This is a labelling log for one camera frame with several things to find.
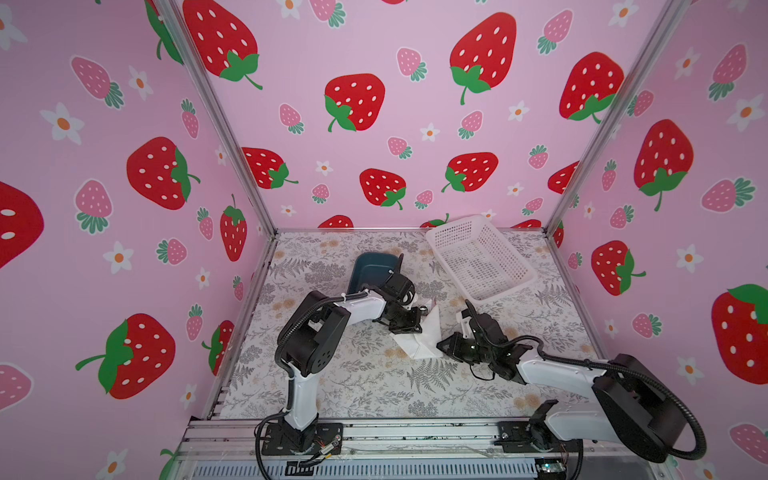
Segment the white paper napkin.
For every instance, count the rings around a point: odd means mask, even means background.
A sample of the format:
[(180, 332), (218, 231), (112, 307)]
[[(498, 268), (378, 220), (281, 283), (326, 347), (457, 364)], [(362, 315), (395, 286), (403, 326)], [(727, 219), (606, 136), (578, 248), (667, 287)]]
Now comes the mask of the white paper napkin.
[(444, 354), (437, 348), (441, 341), (441, 323), (440, 309), (434, 299), (428, 303), (428, 314), (422, 318), (420, 326), (421, 333), (391, 333), (390, 337), (411, 359), (443, 358)]

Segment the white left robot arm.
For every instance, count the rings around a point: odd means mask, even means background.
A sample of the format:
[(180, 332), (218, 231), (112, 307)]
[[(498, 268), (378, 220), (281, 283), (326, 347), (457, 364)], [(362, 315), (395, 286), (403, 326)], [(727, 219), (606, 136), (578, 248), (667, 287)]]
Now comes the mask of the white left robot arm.
[(370, 321), (384, 325), (391, 334), (416, 334), (430, 310), (419, 303), (415, 284), (395, 271), (378, 285), (364, 283), (335, 297), (317, 290), (307, 294), (279, 333), (274, 354), (288, 378), (282, 423), (300, 434), (315, 428), (319, 375), (348, 326)]

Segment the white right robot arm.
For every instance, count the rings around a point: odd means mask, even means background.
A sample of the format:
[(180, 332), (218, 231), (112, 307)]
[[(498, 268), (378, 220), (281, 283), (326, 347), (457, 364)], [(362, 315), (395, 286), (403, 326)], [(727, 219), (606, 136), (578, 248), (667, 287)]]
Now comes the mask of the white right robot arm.
[(499, 323), (468, 303), (461, 329), (437, 349), (469, 366), (484, 364), (492, 378), (538, 385), (584, 398), (582, 404), (543, 402), (529, 417), (524, 438), (538, 451), (571, 441), (620, 443), (638, 457), (695, 461), (707, 452), (706, 435), (692, 410), (639, 360), (573, 359), (548, 353), (534, 335), (508, 338)]

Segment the teal plastic tray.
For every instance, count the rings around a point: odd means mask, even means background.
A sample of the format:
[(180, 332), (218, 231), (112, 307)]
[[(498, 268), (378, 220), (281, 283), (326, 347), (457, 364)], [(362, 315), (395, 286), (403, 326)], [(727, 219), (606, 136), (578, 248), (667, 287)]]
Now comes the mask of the teal plastic tray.
[(394, 290), (384, 287), (384, 284), (393, 272), (400, 271), (403, 258), (403, 254), (396, 256), (381, 252), (362, 253), (355, 260), (346, 293), (357, 293), (364, 285), (369, 285), (377, 286), (388, 295), (396, 297)]

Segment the white perforated plastic basket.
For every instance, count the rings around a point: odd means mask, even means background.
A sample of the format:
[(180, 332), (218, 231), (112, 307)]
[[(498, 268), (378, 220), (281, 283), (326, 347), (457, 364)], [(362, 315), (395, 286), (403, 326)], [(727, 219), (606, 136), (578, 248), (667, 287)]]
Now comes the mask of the white perforated plastic basket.
[(432, 228), (426, 240), (457, 288), (475, 304), (497, 301), (537, 280), (531, 264), (483, 216)]

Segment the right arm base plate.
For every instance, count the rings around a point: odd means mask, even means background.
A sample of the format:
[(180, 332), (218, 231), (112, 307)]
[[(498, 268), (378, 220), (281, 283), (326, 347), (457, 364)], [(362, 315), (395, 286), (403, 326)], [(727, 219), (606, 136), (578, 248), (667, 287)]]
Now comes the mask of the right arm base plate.
[(502, 421), (497, 424), (497, 430), (493, 444), (505, 453), (560, 454), (577, 453), (579, 450), (577, 440), (560, 440), (543, 423), (531, 426), (527, 421)]

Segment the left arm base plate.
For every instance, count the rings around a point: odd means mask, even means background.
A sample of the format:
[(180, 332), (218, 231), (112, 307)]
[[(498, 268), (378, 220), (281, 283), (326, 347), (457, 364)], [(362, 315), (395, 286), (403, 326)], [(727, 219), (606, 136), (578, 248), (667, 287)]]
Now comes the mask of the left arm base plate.
[(311, 424), (300, 431), (285, 422), (270, 423), (260, 435), (260, 453), (265, 456), (315, 455), (322, 447), (331, 446), (332, 454), (341, 452), (344, 432), (342, 423)]

